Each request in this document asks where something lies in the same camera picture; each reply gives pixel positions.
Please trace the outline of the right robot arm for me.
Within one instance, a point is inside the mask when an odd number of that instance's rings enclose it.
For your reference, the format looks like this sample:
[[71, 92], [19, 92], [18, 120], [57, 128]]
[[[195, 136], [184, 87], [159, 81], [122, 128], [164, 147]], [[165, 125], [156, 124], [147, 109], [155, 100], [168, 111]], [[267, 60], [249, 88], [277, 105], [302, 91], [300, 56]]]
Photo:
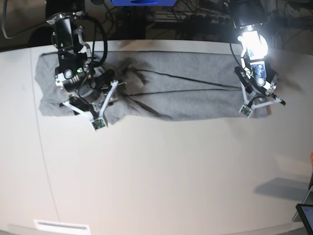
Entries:
[[[106, 33], [100, 22], [85, 12], [83, 0], [47, 0], [45, 2], [46, 22], [54, 27], [52, 43], [58, 50], [59, 66], [55, 69], [55, 83], [63, 92], [69, 94], [69, 104], [83, 110], [94, 112], [92, 104], [99, 98], [98, 87], [94, 83], [95, 68], [103, 65], [108, 54]], [[77, 21], [86, 20], [99, 29], [103, 39], [104, 51], [100, 60], [94, 57], [94, 49], [84, 40], [84, 28]]]

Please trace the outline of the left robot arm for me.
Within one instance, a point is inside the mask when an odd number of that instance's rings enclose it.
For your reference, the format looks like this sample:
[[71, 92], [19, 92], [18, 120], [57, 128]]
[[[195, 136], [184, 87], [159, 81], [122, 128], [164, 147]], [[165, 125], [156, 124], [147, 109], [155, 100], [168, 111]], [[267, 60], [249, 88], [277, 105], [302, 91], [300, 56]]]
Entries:
[[261, 34], [267, 22], [265, 10], [259, 0], [225, 0], [225, 8], [237, 30], [242, 45], [240, 60], [235, 68], [244, 97], [241, 112], [254, 111], [282, 99], [274, 94], [278, 74], [268, 61], [268, 43]]

